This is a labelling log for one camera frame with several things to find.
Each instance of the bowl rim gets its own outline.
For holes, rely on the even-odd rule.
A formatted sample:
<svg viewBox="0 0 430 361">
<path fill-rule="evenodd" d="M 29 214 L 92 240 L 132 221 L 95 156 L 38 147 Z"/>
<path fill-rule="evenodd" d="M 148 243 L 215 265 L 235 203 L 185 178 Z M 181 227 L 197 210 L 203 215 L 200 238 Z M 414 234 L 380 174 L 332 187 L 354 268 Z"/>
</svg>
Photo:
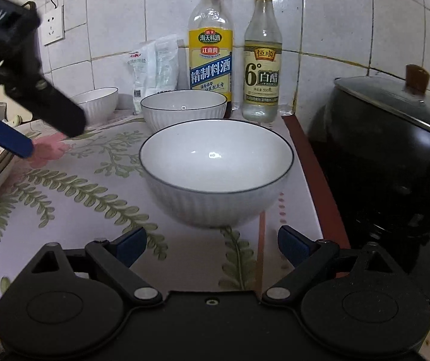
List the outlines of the bowl rim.
<svg viewBox="0 0 430 361">
<path fill-rule="evenodd" d="M 168 183 L 168 182 L 166 182 L 166 181 L 164 181 L 164 180 L 162 180 L 162 179 L 160 179 L 160 178 L 158 178 L 158 177 L 154 176 L 151 172 L 149 172 L 149 171 L 147 170 L 147 168 L 146 168 L 146 167 L 144 166 L 144 164 L 143 164 L 143 160 L 141 159 L 141 150 L 143 149 L 143 147 L 145 146 L 145 144 L 150 140 L 150 138 L 152 138 L 152 137 L 153 137 L 153 136 L 155 136 L 156 134 L 160 133 L 161 131 L 164 131 L 165 129 L 172 128 L 173 126 L 177 126 L 177 125 L 181 125 L 181 124 L 189 124 L 189 123 L 191 123 L 191 122 L 199 122 L 199 121 L 233 121 L 233 122 L 240 122 L 240 123 L 243 123 L 243 124 L 250 124 L 250 125 L 254 125 L 254 126 L 257 126 L 257 127 L 259 127 L 259 128 L 262 128 L 262 129 L 268 130 L 269 132 L 271 132 L 271 133 L 273 133 L 273 134 L 277 135 L 279 138 L 281 138 L 281 139 L 282 139 L 282 140 L 283 140 L 283 141 L 288 145 L 288 147 L 290 148 L 290 151 L 291 151 L 291 153 L 292 153 L 292 160 L 291 160 L 291 162 L 290 162 L 290 166 L 287 168 L 287 170 L 286 170 L 285 172 L 283 172 L 283 174 L 281 174 L 281 176 L 277 177 L 277 178 L 276 178 L 276 179 L 274 179 L 273 181 L 270 181 L 270 182 L 268 182 L 268 183 L 262 184 L 262 185 L 260 185 L 260 186 L 252 187 L 252 188 L 250 188 L 250 189 L 245 189 L 245 190 L 236 190 L 236 191 L 203 191 L 203 190 L 188 189 L 188 188 L 186 188 L 186 187 L 181 187 L 181 186 L 174 185 L 174 184 L 172 184 L 172 183 Z M 274 132 L 273 130 L 271 130 L 271 129 L 269 129 L 269 128 L 266 128 L 265 126 L 260 126 L 260 125 L 254 124 L 254 123 L 252 123 L 252 122 L 249 122 L 249 121 L 240 121 L 240 120 L 238 120 L 238 119 L 213 118 L 213 119 L 198 119 L 198 120 L 194 120 L 194 121 L 185 121 L 185 122 L 180 122 L 180 123 L 178 123 L 178 124 L 174 124 L 174 125 L 171 125 L 171 126 L 167 126 L 166 128 L 163 128 L 163 129 L 161 129 L 161 130 L 157 131 L 156 133 L 154 133 L 154 134 L 152 134 L 150 137 L 148 137 L 148 138 L 145 140 L 145 142 L 141 145 L 140 150 L 139 150 L 139 160 L 140 160 L 140 164 L 141 164 L 141 166 L 142 166 L 143 170 L 144 170 L 148 175 L 150 175 L 150 177 L 152 177 L 152 178 L 153 178 L 153 179 L 155 179 L 156 181 L 159 181 L 160 183 L 163 183 L 163 184 L 164 184 L 164 185 L 166 185 L 166 186 L 173 187 L 174 189 L 182 190 L 182 191 L 188 191 L 188 192 L 190 192 L 190 193 L 201 193 L 201 194 L 238 194 L 238 193 L 246 193 L 246 192 L 248 192 L 248 191 L 254 191 L 254 190 L 261 189 L 261 188 L 263 188 L 263 187 L 266 187 L 266 186 L 269 186 L 269 185 L 271 185 L 271 184 L 274 184 L 276 181 L 278 181 L 278 180 L 280 180 L 281 178 L 283 178 L 286 174 L 288 174 L 288 172 L 289 172 L 289 171 L 292 169 L 292 167 L 293 167 L 293 163 L 295 162 L 295 151 L 293 150 L 292 146 L 290 145 L 290 143 L 289 143 L 285 138 L 283 138 L 283 137 L 282 137 L 280 134 L 278 134 L 277 132 Z"/>
<path fill-rule="evenodd" d="M 154 108 L 154 107 L 148 107 L 148 106 L 145 106 L 145 105 L 143 104 L 143 101 L 144 101 L 145 99 L 148 99 L 149 97 L 152 97 L 152 96 L 155 96 L 155 95 L 159 95 L 159 94 L 163 94 L 163 93 L 166 93 L 166 92 L 191 92 L 191 91 L 204 91 L 204 92 L 205 92 L 205 91 L 206 91 L 206 89 L 173 89 L 173 90 L 171 90 L 171 91 L 158 92 L 158 93 L 156 93 L 156 94 L 151 94 L 151 95 L 148 95 L 148 96 L 144 97 L 144 98 L 141 100 L 140 105 L 141 105 L 141 107 L 144 107 L 144 108 L 146 108 L 146 109 L 149 109 L 149 110 L 157 110 L 157 111 L 195 111 L 195 110 L 208 110 L 208 109 L 211 109 L 211 108 L 214 108 L 214 107 L 219 107 L 219 106 L 222 106 L 222 105 L 224 105 L 224 104 L 228 103 L 228 98 L 227 98 L 224 94 L 222 94 L 222 93 L 220 93 L 220 92 L 215 92 L 215 91 L 208 91 L 208 92 L 216 93 L 216 94 L 218 94 L 218 95 L 222 95 L 222 96 L 224 97 L 223 102 L 222 102 L 222 103 L 219 103 L 219 104 L 216 104 L 216 105 L 214 105 L 214 106 L 209 106 L 209 107 L 200 107 L 200 108 L 197 108 L 197 109 L 185 109 L 185 110 L 158 109 L 158 108 Z"/>
<path fill-rule="evenodd" d="M 84 94 L 87 94 L 87 93 L 89 93 L 89 92 L 98 91 L 99 89 L 114 89 L 114 91 L 113 91 L 113 92 L 111 92 L 111 93 L 109 93 L 109 94 L 107 94 L 107 95 L 104 95 L 103 97 L 113 95 L 115 92 L 118 92 L 118 91 L 119 91 L 117 87 L 114 87 L 114 86 L 105 86 L 105 87 L 103 87 L 103 88 L 91 89 L 91 90 L 89 90 L 89 91 L 84 91 L 84 92 L 82 92 L 81 94 L 77 94 L 77 95 L 71 96 L 71 97 L 70 97 L 70 100 L 71 100 L 73 103 L 75 103 L 75 102 L 72 100 L 74 97 L 77 97 L 77 96 L 80 96 L 80 95 L 84 95 Z M 96 99 L 85 100 L 85 101 L 82 101 L 82 102 L 80 102 L 80 103 L 75 103 L 75 104 L 76 104 L 77 106 L 79 106 L 80 104 L 88 103 L 88 102 L 91 102 L 91 101 L 94 101 L 94 100 L 98 100 L 98 99 L 100 99 L 100 98 L 98 97 L 98 98 L 96 98 Z"/>
</svg>

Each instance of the pot lid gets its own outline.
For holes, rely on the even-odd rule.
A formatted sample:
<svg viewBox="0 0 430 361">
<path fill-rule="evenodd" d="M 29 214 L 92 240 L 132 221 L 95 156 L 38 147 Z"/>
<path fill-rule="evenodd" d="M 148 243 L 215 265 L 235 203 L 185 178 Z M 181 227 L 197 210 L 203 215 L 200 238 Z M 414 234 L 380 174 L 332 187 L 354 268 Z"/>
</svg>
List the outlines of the pot lid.
<svg viewBox="0 0 430 361">
<path fill-rule="evenodd" d="M 429 77 L 423 68 L 407 65 L 405 83 L 369 76 L 339 78 L 334 83 L 338 89 L 430 132 L 430 95 L 425 93 Z"/>
</svg>

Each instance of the pot handle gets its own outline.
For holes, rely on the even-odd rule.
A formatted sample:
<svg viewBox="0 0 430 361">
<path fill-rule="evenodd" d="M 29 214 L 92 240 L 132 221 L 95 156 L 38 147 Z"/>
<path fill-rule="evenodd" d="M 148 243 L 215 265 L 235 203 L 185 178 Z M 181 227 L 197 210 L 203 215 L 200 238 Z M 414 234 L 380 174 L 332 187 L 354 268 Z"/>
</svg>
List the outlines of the pot handle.
<svg viewBox="0 0 430 361">
<path fill-rule="evenodd" d="M 423 94 L 426 92 L 430 73 L 418 65 L 409 64 L 405 67 L 405 86 Z"/>
</svg>

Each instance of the plastic bag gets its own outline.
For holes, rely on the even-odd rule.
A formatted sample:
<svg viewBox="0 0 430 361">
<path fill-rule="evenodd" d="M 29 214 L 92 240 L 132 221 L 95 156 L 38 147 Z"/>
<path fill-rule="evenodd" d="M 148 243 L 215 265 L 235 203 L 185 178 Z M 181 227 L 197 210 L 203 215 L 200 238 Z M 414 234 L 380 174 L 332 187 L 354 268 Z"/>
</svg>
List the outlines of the plastic bag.
<svg viewBox="0 0 430 361">
<path fill-rule="evenodd" d="M 178 80 L 176 35 L 139 44 L 128 60 L 133 68 L 133 105 L 141 112 L 143 98 L 158 92 L 173 91 Z"/>
</svg>

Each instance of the ribbed bowl exterior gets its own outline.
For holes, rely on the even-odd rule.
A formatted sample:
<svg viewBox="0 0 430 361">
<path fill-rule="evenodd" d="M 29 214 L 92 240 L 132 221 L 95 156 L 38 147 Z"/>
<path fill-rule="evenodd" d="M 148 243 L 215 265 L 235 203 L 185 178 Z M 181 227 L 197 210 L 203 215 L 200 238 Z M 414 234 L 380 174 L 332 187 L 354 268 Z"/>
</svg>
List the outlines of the ribbed bowl exterior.
<svg viewBox="0 0 430 361">
<path fill-rule="evenodd" d="M 178 189 L 145 173 L 153 195 L 168 213 L 202 227 L 231 226 L 256 217 L 277 199 L 288 175 L 254 190 L 210 194 Z"/>
<path fill-rule="evenodd" d="M 87 126 L 98 125 L 106 122 L 115 111 L 118 103 L 118 91 L 98 99 L 79 104 L 87 118 Z"/>
<path fill-rule="evenodd" d="M 154 110 L 141 106 L 143 117 L 153 133 L 182 122 L 195 121 L 197 119 L 223 118 L 226 110 L 226 102 L 219 106 L 198 110 Z"/>
</svg>

